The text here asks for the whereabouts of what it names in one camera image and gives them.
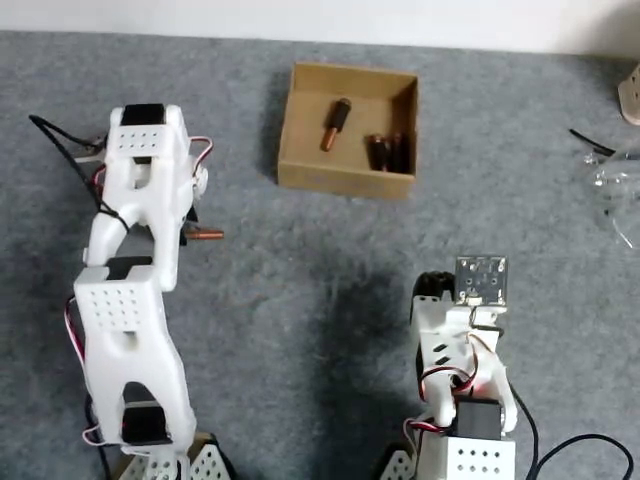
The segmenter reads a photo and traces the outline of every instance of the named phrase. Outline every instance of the open cardboard box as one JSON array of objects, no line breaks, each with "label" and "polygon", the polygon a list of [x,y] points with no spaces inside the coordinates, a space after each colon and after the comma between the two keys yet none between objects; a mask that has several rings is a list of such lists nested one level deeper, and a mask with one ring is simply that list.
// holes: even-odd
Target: open cardboard box
[{"label": "open cardboard box", "polygon": [[[351,112],[330,152],[320,149],[335,102]],[[385,70],[296,63],[291,75],[278,155],[278,183],[341,195],[405,198],[416,174],[418,78]],[[409,139],[407,174],[371,168],[367,139],[403,133]]]}]

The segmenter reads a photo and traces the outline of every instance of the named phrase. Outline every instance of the gray carpet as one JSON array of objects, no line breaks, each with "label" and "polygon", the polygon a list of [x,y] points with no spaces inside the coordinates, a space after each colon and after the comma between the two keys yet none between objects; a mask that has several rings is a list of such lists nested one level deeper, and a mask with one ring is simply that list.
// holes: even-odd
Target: gray carpet
[{"label": "gray carpet", "polygon": [[[274,183],[295,60],[419,74],[419,174],[406,202]],[[80,438],[83,379],[64,299],[93,206],[27,121],[79,136],[127,103],[183,108],[211,135],[203,223],[222,242],[181,250],[165,296],[201,430],[246,479],[367,479],[401,421],[420,412],[407,349],[410,289],[461,253],[510,257],[498,346],[533,411],[542,451],[583,432],[636,453],[640,261],[594,222],[575,127],[616,146],[638,130],[614,86],[629,62],[569,56],[80,34],[0,34],[0,477],[94,479]],[[149,250],[144,237],[127,246]],[[531,454],[521,416],[518,479]],[[545,480],[619,479],[622,456],[586,444]]]}]

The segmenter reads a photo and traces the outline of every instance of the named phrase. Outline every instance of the white wall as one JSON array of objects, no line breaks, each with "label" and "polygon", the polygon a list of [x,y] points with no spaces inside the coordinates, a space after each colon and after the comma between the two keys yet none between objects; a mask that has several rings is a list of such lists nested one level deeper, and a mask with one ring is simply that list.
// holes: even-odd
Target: white wall
[{"label": "white wall", "polygon": [[640,0],[2,0],[0,29],[427,45],[640,59]]}]

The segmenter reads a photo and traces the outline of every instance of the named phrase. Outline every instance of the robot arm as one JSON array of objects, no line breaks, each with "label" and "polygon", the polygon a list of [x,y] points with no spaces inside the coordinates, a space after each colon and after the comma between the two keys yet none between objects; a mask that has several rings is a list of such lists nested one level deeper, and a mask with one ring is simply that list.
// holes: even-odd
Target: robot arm
[{"label": "robot arm", "polygon": [[[206,170],[189,156],[189,144],[177,106],[113,110],[102,201],[117,216],[94,218],[86,268],[74,284],[85,381],[104,442],[150,456],[153,465],[177,469],[179,462],[182,478],[196,420],[162,292],[176,285],[181,229],[206,187]],[[136,223],[149,226],[153,257],[116,257]],[[136,390],[137,398],[128,394]]]},{"label": "robot arm", "polygon": [[389,471],[412,462],[416,480],[469,480],[487,473],[513,480],[515,443],[505,435],[515,428],[517,408],[495,353],[502,332],[496,319],[507,310],[506,280],[504,257],[461,257],[455,276],[432,272],[418,278],[411,345],[418,391],[429,407],[405,422],[413,458],[403,460],[404,452],[396,452]]}]

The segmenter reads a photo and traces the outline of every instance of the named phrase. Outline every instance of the clear plastic object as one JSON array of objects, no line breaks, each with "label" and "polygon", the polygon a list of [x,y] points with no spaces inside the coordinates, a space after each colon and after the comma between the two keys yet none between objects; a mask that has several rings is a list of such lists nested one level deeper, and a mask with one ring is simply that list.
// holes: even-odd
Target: clear plastic object
[{"label": "clear plastic object", "polygon": [[587,156],[585,163],[593,167],[589,182],[598,208],[624,244],[640,250],[640,143],[604,161]]}]

